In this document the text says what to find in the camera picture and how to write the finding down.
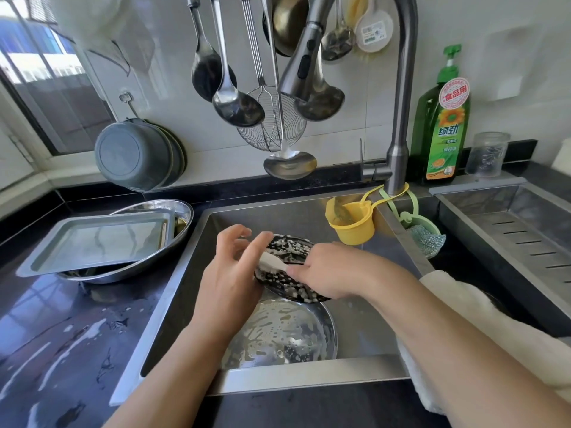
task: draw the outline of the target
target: glass cup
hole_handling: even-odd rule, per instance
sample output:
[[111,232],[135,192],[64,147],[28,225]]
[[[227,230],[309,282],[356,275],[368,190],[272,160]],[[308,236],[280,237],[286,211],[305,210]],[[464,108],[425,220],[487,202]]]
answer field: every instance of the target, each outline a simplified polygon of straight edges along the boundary
[[477,133],[468,156],[466,174],[477,177],[499,176],[509,139],[510,134],[505,132]]

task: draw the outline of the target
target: black bowl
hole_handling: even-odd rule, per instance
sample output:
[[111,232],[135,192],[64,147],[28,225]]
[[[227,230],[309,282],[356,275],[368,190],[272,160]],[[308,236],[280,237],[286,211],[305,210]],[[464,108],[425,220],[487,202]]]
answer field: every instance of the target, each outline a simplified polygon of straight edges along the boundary
[[[303,264],[312,247],[313,244],[305,238],[276,234],[266,251],[280,258],[286,264]],[[266,272],[256,268],[255,276],[272,293],[293,302],[319,303],[329,300],[328,297],[317,294],[306,284],[290,278],[287,273],[281,270]]]

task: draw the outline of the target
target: hand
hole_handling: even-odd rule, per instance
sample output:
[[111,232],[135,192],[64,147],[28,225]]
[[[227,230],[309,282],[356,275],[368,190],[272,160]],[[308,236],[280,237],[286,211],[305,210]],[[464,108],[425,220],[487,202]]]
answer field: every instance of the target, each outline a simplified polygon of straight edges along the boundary
[[202,274],[190,323],[225,346],[252,315],[263,291],[253,273],[274,234],[261,232],[252,242],[239,238],[251,235],[241,224],[218,233],[216,255]]
[[395,267],[400,268],[387,259],[339,242],[318,243],[304,265],[289,266],[287,274],[320,295],[338,299],[348,295],[365,297],[369,287]]

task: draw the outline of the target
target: faucet button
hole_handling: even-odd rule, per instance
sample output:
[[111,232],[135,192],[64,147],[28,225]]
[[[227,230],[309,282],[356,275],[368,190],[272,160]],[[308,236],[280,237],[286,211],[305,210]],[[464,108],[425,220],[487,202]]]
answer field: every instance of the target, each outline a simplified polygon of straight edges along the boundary
[[307,74],[310,71],[310,67],[311,67],[311,56],[306,54],[302,57],[302,60],[299,63],[299,68],[297,69],[297,77],[299,79],[307,78]]

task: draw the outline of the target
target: rectangular tray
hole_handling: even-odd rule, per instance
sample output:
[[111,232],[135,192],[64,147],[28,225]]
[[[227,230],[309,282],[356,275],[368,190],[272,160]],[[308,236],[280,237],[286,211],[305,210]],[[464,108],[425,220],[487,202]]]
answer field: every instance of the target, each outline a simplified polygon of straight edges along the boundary
[[165,210],[64,219],[16,273],[27,277],[139,261],[171,242],[174,225],[174,214]]

